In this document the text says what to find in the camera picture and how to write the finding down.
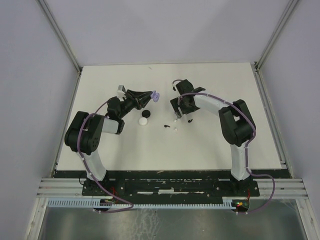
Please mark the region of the purple earbud charging case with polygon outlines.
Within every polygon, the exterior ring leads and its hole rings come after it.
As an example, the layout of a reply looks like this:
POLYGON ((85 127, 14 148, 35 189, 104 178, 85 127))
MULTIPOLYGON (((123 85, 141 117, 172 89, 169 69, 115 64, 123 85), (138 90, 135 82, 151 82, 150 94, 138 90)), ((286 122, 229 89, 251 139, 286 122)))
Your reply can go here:
POLYGON ((159 101, 160 98, 160 93, 157 91, 153 91, 150 95, 151 99, 153 100, 154 103, 157 103, 159 101))

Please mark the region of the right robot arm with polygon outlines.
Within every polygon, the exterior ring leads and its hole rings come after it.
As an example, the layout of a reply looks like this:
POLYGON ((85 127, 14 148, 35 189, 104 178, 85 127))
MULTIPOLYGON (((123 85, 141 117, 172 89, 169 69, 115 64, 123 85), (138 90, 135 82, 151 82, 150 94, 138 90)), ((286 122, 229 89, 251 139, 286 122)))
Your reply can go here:
POLYGON ((239 99, 229 102, 206 91, 203 87, 195 88, 187 79, 176 79, 172 89, 179 96, 171 99, 170 104, 177 119, 203 109, 219 117, 224 139, 230 144, 231 193, 242 195, 248 189, 245 181, 250 177, 248 145, 256 136, 256 125, 246 102, 239 99))

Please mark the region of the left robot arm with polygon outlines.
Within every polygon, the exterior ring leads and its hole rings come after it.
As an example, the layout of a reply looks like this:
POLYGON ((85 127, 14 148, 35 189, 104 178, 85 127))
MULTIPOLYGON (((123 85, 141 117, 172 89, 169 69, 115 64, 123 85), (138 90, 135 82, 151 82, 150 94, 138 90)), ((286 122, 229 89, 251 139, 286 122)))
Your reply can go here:
POLYGON ((106 195, 111 189, 111 183, 106 180, 107 169, 101 161, 98 146, 101 135, 122 133, 125 122, 123 118, 133 109, 142 110, 149 101, 157 102, 160 94, 154 91, 126 90, 123 85, 119 87, 123 93, 120 99, 114 96, 101 106, 107 106, 105 115, 98 114, 102 107, 94 113, 78 111, 68 127, 64 143, 72 152, 77 153, 85 167, 87 178, 95 181, 93 189, 99 195, 106 195))

